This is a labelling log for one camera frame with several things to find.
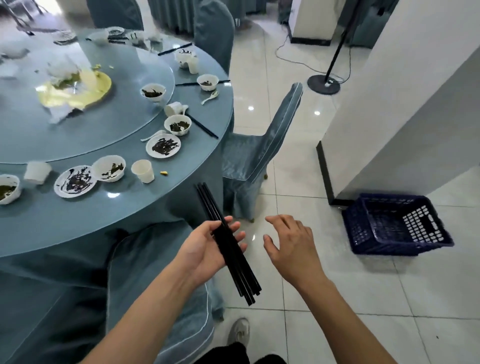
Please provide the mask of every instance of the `shoe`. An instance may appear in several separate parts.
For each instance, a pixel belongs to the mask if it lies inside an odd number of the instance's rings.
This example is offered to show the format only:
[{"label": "shoe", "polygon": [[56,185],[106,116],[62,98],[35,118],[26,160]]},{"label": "shoe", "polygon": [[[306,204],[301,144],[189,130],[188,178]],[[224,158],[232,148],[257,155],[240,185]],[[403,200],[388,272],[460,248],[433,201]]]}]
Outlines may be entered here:
[{"label": "shoe", "polygon": [[250,323],[246,318],[239,318],[232,326],[228,335],[227,345],[239,342],[247,347],[250,340]]}]

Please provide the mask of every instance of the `hand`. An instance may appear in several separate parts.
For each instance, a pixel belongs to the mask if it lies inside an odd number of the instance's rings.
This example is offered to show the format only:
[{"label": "hand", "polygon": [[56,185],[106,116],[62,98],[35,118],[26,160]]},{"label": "hand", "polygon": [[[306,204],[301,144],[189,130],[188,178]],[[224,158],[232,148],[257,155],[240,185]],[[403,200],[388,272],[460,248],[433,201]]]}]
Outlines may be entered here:
[{"label": "hand", "polygon": [[[232,216],[227,216],[225,221],[231,223]],[[193,280],[193,286],[198,287],[207,282],[221,268],[225,266],[225,260],[212,236],[212,231],[221,225],[221,221],[205,221],[192,231],[189,237],[180,247],[175,260],[184,273]],[[232,232],[240,228],[238,221],[230,224]],[[245,232],[239,232],[235,237],[238,242],[245,239]],[[243,252],[247,249],[246,243],[240,243]]]},{"label": "hand", "polygon": [[320,263],[313,233],[308,226],[290,215],[267,216],[278,233],[280,249],[264,235],[264,248],[275,268],[297,290],[312,279],[327,279]]}]

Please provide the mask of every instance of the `blue plastic basket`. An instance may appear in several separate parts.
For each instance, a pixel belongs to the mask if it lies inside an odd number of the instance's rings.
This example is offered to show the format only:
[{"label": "blue plastic basket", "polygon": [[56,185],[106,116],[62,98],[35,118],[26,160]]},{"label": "blue plastic basket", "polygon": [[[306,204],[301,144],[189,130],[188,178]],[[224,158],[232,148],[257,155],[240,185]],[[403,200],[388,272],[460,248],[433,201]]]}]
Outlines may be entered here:
[{"label": "blue plastic basket", "polygon": [[355,254],[413,256],[454,245],[425,196],[361,194],[342,216]]}]

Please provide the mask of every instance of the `power cord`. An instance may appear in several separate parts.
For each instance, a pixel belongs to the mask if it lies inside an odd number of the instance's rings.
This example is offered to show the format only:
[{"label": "power cord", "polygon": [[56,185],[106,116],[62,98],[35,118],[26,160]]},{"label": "power cord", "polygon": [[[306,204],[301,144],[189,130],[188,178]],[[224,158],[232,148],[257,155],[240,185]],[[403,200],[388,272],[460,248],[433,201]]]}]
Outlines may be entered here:
[{"label": "power cord", "polygon": [[[288,39],[288,36],[285,37],[285,41],[283,42],[283,44],[282,44],[281,46],[279,46],[277,49],[275,49],[275,57],[277,57],[277,58],[280,59],[280,60],[287,61],[287,62],[290,62],[290,63],[302,64],[302,65],[304,65],[305,67],[310,68],[312,71],[317,72],[317,73],[319,73],[319,74],[326,74],[326,72],[318,71],[318,70],[310,67],[309,65],[307,65],[307,64],[305,64],[305,63],[303,63],[303,62],[297,62],[297,61],[287,60],[287,59],[285,59],[285,58],[280,57],[280,56],[277,54],[277,52],[278,52],[278,50],[279,50],[280,48],[282,48],[283,46],[285,46],[285,43],[287,42],[287,39]],[[334,77],[336,77],[336,78],[338,78],[338,79],[340,79],[341,81],[338,81],[339,84],[344,84],[344,83],[347,82],[348,79],[350,78],[351,73],[352,73],[352,48],[349,47],[349,48],[348,48],[348,77],[347,77],[346,79],[344,79],[344,78],[342,78],[342,77],[340,77],[340,76],[337,76],[337,75],[334,74],[334,73],[330,73],[330,75],[331,75],[331,76],[334,76]]]}]

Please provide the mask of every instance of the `black floor lamp stand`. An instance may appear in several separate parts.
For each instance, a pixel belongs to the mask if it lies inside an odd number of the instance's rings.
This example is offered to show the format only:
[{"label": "black floor lamp stand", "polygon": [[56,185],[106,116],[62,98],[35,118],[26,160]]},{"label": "black floor lamp stand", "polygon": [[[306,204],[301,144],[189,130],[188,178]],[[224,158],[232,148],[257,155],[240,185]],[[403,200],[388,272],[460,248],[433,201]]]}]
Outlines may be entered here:
[{"label": "black floor lamp stand", "polygon": [[327,73],[325,75],[316,74],[315,76],[311,76],[308,79],[307,85],[312,91],[315,91],[316,93],[322,94],[322,95],[334,95],[340,91],[340,83],[337,80],[330,77],[330,73],[332,72],[333,65],[335,64],[336,58],[340,53],[340,49],[342,48],[342,45],[345,42],[345,39],[347,38],[347,35],[350,32],[350,29],[355,23],[355,19],[357,18],[357,14],[360,10],[361,2],[362,0],[357,0],[357,3],[355,4],[355,8],[353,8],[352,16],[348,21],[347,27],[342,33],[340,43],[338,44],[338,47],[335,51],[335,55],[333,56],[332,62],[330,63],[330,67],[328,67]]}]

